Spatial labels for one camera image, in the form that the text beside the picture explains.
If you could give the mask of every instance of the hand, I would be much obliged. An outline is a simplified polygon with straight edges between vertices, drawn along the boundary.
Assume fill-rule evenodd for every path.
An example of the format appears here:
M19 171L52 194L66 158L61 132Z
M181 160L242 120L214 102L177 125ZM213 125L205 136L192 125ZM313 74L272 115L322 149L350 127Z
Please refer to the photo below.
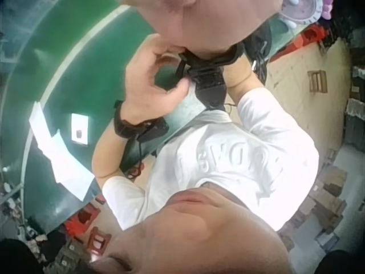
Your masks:
M171 113L184 100L189 79L183 78L175 88L165 91L155 86L155 75L164 65L177 65L173 54L185 48L170 44L158 34L146 38L125 70L125 102L120 117L130 124L140 124Z

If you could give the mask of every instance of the wooden crate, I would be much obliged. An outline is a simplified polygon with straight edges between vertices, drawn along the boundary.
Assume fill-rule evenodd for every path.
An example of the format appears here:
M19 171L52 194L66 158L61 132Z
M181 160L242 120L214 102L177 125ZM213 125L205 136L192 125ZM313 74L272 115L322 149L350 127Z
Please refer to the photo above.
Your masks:
M328 93L327 75L323 70L308 71L310 92Z

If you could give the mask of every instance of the sleeve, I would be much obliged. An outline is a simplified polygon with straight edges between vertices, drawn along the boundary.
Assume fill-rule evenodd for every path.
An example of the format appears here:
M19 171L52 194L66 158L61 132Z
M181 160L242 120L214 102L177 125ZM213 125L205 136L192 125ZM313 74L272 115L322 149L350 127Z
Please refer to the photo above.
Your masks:
M276 231L298 210L318 172L319 155L313 140L284 111L271 92L258 88L238 104L246 131L271 147L281 172L271 182L270 195L260 198L254 213Z
M116 176L106 181L103 196L122 230L138 223L145 201L143 189L125 177Z

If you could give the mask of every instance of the cable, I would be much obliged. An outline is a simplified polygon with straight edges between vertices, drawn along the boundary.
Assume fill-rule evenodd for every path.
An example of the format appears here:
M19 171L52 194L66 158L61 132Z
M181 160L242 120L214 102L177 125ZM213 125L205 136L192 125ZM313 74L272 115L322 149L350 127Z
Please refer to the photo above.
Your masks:
M230 110L229 110L229 112L227 112L229 115L231 115L232 114L232 108L233 107L236 107L236 105L235 104L230 104L230 103L225 103L224 104L225 106L230 106Z
M144 165L142 163L142 144L138 142L138 149L139 149L139 165L137 167L132 167L129 170L127 178L129 180L134 180L142 174L142 170Z

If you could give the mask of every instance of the neck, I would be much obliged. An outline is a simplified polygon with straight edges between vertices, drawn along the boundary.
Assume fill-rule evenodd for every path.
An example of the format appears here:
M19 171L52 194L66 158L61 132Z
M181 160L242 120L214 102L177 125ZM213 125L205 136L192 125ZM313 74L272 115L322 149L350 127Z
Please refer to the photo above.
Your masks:
M231 192L229 192L228 190L218 186L217 184L214 184L212 182L206 182L206 183L202 184L201 187L206 187L211 190L214 190L214 191L218 192L220 195L222 195L223 197L234 202L235 204L238 204L239 206L243 206L243 207L247 208L247 206L236 195L234 195Z

